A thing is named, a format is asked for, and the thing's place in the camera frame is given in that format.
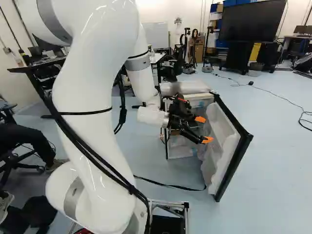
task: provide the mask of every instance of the light blue floor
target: light blue floor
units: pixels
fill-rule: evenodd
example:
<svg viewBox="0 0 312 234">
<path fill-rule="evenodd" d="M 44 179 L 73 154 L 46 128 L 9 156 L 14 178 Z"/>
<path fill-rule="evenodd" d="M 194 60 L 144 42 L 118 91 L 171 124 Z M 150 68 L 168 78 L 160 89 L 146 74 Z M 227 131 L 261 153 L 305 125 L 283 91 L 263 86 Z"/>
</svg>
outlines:
<svg viewBox="0 0 312 234">
<path fill-rule="evenodd" d="M 215 73 L 241 84 L 253 80 L 256 87 L 289 98 L 312 111 L 311 79 L 283 71 L 262 73 L 256 78 L 218 70 Z M 149 198 L 189 201 L 190 234 L 312 233 L 312 132 L 297 123 L 300 109 L 250 86 L 231 87 L 234 84 L 231 80 L 200 70 L 178 79 L 199 79 L 218 91 L 254 139 L 220 203 L 215 203 L 207 191 L 187 192 L 143 181 L 137 181 L 137 187 Z M 204 183 L 196 158 L 166 161 L 159 129 L 138 123 L 131 105 L 139 102 L 135 97 L 127 97 L 126 101 L 127 122 L 117 140 L 133 173 L 167 184 L 202 188 Z M 115 124 L 118 106 L 118 97 L 113 97 Z M 44 112 L 44 107 L 38 104 L 20 112 L 16 120 L 43 131 L 56 145 L 57 157 L 66 158 L 54 121 L 39 118 Z M 22 207 L 31 196 L 44 194 L 47 178 L 47 175 L 25 174 L 23 170 L 16 171 L 6 187 L 15 194 L 13 205 L 17 207 Z M 66 234 L 70 226 L 70 221 L 58 214 L 49 234 Z"/>
</svg>

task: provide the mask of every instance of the black pants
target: black pants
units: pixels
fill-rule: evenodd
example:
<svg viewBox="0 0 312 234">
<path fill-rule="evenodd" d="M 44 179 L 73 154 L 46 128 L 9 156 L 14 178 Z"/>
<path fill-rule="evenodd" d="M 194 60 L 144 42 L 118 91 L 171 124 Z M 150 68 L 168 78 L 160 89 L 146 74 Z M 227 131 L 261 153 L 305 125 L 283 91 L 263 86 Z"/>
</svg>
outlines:
<svg viewBox="0 0 312 234">
<path fill-rule="evenodd" d="M 25 143 L 33 146 L 47 167 L 53 165 L 55 152 L 41 131 L 17 124 L 0 124 L 0 145 L 6 148 L 14 148 L 17 144 Z"/>
</svg>

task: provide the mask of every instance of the fridge door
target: fridge door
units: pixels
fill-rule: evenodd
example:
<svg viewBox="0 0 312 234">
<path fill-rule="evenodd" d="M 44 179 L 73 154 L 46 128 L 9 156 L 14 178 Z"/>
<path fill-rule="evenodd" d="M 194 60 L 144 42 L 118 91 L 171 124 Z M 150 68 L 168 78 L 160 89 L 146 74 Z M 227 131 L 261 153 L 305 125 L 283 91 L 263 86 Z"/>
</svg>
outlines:
<svg viewBox="0 0 312 234">
<path fill-rule="evenodd" d="M 218 94 L 206 110 L 204 136 L 212 143 L 201 145 L 198 157 L 208 193 L 219 202 L 240 164 L 253 135 L 237 121 Z"/>
</svg>

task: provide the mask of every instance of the black monitor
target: black monitor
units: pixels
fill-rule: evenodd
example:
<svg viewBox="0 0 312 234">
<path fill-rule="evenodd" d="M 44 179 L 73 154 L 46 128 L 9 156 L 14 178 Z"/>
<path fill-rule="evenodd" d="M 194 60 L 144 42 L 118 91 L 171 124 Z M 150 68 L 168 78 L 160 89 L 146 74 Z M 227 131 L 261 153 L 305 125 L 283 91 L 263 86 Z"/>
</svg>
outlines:
<svg viewBox="0 0 312 234">
<path fill-rule="evenodd" d="M 304 34 L 304 33 L 307 33 L 307 26 L 303 26 L 303 25 L 297 25 L 296 28 L 294 29 L 294 32 L 293 33 L 301 33 L 301 34 Z"/>
<path fill-rule="evenodd" d="M 305 33 L 310 34 L 310 35 L 312 34 L 312 25 L 307 26 Z"/>
<path fill-rule="evenodd" d="M 274 41 L 285 0 L 267 0 L 224 7 L 219 40 Z"/>
<path fill-rule="evenodd" d="M 62 47 L 59 46 L 59 45 L 53 45 L 53 44 L 50 44 L 44 40 L 41 40 L 40 38 L 36 37 L 36 35 L 34 35 L 34 38 L 38 44 L 38 46 L 43 50 L 43 51 L 51 51 L 51 50 L 60 50 Z"/>
<path fill-rule="evenodd" d="M 42 57 L 42 49 L 39 46 L 28 47 L 32 57 Z"/>
</svg>

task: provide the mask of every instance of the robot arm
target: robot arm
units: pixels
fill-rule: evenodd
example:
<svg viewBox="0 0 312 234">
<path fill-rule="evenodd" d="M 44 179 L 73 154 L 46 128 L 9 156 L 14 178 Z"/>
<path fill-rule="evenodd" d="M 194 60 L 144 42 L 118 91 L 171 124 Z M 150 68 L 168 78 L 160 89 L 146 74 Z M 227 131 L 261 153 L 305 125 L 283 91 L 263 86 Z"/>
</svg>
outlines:
<svg viewBox="0 0 312 234">
<path fill-rule="evenodd" d="M 166 127 L 134 0 L 19 0 L 36 36 L 71 50 L 53 87 L 53 103 L 66 123 L 102 159 L 136 185 L 112 126 L 111 90 L 125 63 L 140 101 L 141 121 Z M 53 207 L 95 234 L 145 230 L 147 210 L 129 191 L 88 160 L 58 128 L 70 162 L 51 174 L 46 196 Z"/>
</svg>

